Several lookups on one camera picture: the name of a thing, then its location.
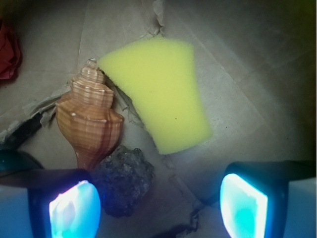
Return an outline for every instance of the sponge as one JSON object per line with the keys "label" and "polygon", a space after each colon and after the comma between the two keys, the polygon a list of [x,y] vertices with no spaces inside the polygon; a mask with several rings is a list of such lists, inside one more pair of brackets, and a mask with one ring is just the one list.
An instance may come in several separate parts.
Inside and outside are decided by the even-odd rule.
{"label": "sponge", "polygon": [[98,64],[131,98],[160,154],[210,138],[189,43],[163,37],[140,40],[107,54]]}

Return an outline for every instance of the seashell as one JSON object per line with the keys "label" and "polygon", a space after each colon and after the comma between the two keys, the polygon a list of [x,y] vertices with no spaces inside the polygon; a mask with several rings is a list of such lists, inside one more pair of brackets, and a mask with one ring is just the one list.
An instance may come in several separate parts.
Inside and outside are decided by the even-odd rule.
{"label": "seashell", "polygon": [[111,109],[113,91],[105,80],[97,63],[88,60],[56,102],[58,127],[74,148],[79,168],[93,169],[119,140],[124,117]]}

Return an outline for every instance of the dark gray rock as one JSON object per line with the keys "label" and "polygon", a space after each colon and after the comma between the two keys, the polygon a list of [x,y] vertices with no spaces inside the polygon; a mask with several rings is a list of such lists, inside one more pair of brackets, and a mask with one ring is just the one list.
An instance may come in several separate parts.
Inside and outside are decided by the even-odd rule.
{"label": "dark gray rock", "polygon": [[105,212],[114,217],[131,216],[153,183],[154,167],[140,149],[119,146],[91,175]]}

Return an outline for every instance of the dark teal object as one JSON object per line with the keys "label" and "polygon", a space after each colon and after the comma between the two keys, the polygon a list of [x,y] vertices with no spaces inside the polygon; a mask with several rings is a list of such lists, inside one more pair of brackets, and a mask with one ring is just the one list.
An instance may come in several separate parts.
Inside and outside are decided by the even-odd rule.
{"label": "dark teal object", "polygon": [[0,171],[20,171],[42,168],[39,163],[24,153],[14,150],[0,151]]}

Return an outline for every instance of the red fabric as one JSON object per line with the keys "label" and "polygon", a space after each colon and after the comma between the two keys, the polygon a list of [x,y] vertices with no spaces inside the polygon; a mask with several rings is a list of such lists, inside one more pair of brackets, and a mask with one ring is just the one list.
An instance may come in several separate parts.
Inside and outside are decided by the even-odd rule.
{"label": "red fabric", "polygon": [[11,79],[20,60],[15,32],[0,20],[0,79]]}

